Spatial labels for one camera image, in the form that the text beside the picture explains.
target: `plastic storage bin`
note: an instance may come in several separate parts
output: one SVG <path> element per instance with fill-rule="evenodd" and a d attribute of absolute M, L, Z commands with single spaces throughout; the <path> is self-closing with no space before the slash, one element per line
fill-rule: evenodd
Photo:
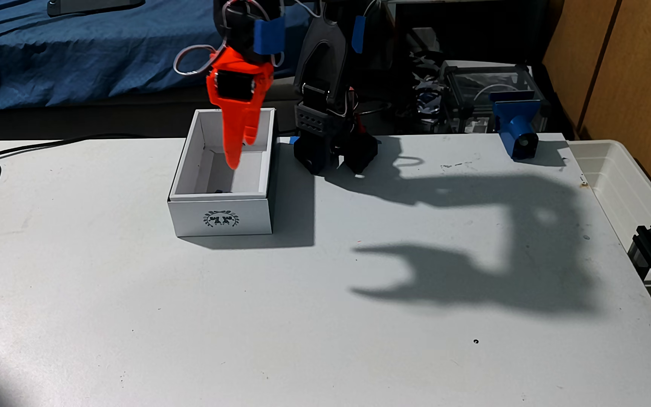
<path fill-rule="evenodd" d="M 651 181 L 618 141 L 569 141 L 569 148 L 627 251 L 637 227 L 651 226 Z M 651 295 L 651 272 L 645 285 Z"/>

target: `table surface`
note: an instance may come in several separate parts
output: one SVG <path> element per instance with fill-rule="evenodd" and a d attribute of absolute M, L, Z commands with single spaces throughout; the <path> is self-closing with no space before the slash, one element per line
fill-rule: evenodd
<path fill-rule="evenodd" d="M 0 160 L 0 406 L 651 405 L 651 300 L 561 135 L 278 147 L 272 236 L 174 236 L 182 139 Z M 0 149 L 23 144 L 0 141 Z"/>

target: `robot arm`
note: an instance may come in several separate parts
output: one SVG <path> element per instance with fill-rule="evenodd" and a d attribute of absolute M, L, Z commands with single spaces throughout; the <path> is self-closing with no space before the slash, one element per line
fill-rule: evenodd
<path fill-rule="evenodd" d="M 339 155 L 360 173 L 377 153 L 377 141 L 365 132 L 355 115 L 357 96 L 348 82 L 352 59 L 362 51 L 363 14 L 376 1 L 326 0 L 322 7 L 318 3 L 320 15 L 311 12 L 315 19 L 303 42 L 294 80 L 296 92 L 303 98 L 295 109 L 300 138 L 294 150 L 314 174 Z M 208 75 L 211 102 L 223 110 L 226 160 L 234 169 L 240 162 L 243 141 L 255 142 L 260 107 L 273 82 L 274 67 L 284 59 L 285 3 L 213 0 L 213 6 L 222 45 L 218 49 L 183 49 L 174 69 L 181 75 Z M 180 60 L 198 48 L 211 52 L 208 62 L 195 71 L 181 72 Z"/>

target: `blue bedsheet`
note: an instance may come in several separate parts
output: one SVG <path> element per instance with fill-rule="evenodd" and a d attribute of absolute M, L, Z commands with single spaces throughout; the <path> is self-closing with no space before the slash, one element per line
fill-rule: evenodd
<path fill-rule="evenodd" d="M 308 14 L 287 7 L 286 60 L 276 76 L 292 75 Z M 205 83 L 172 70 L 177 52 L 222 39 L 211 0 L 146 0 L 134 9 L 51 18 L 46 0 L 0 0 L 0 109 L 92 101 Z M 207 51 L 181 65 L 195 69 Z"/>

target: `dark object on bed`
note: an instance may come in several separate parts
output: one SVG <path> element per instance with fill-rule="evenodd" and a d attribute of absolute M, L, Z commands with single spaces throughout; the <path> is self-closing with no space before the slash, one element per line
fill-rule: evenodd
<path fill-rule="evenodd" d="M 71 13 L 111 12 L 140 6 L 145 0 L 49 0 L 47 14 L 56 17 Z"/>

